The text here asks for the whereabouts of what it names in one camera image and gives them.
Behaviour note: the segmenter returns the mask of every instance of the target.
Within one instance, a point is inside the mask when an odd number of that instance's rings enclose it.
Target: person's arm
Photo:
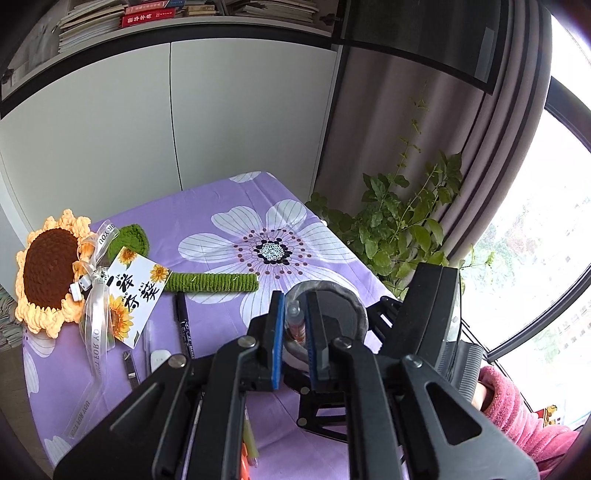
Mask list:
[[[515,384],[494,367],[480,370],[472,404],[533,458],[544,479],[558,465],[578,435],[562,425],[543,426],[543,420],[527,409]]]

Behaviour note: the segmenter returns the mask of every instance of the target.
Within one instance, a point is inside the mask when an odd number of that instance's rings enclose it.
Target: wooden floor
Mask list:
[[[0,410],[33,459],[51,476],[29,406],[21,347],[0,353]]]

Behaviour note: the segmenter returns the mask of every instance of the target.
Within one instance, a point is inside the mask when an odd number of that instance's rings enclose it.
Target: window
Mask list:
[[[475,245],[477,264],[495,252],[492,272],[462,271],[462,316],[532,410],[555,404],[575,428],[591,410],[591,138],[569,128],[591,122],[591,52],[554,18],[552,27],[553,82],[578,97],[579,118],[548,94],[515,182]]]

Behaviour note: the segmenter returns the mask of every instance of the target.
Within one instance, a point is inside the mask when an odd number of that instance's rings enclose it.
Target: curtain fold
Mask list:
[[[384,53],[352,48],[315,191],[329,206],[354,215],[365,191],[362,174],[395,171],[404,145],[404,175],[415,191],[439,150],[462,152],[464,180],[451,205],[435,212],[452,264],[482,235],[521,167],[550,84],[551,17],[536,0],[509,0],[501,71],[493,95],[430,67]],[[428,111],[411,98],[423,99]],[[411,126],[416,119],[420,134]]]

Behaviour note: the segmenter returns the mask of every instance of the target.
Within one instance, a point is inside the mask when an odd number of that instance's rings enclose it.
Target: black chinese character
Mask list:
[[[125,306],[130,310],[133,310],[139,306],[139,302],[135,299],[137,295],[125,297]]]
[[[133,287],[134,284],[131,282],[133,280],[133,275],[128,275],[127,273],[123,273],[121,275],[117,275],[116,285],[121,289],[123,293],[127,291],[129,287]]]
[[[139,291],[139,295],[144,300],[156,300],[156,294],[160,291],[159,288],[156,288],[156,285],[152,282],[146,282],[145,284],[141,284],[142,289]]]

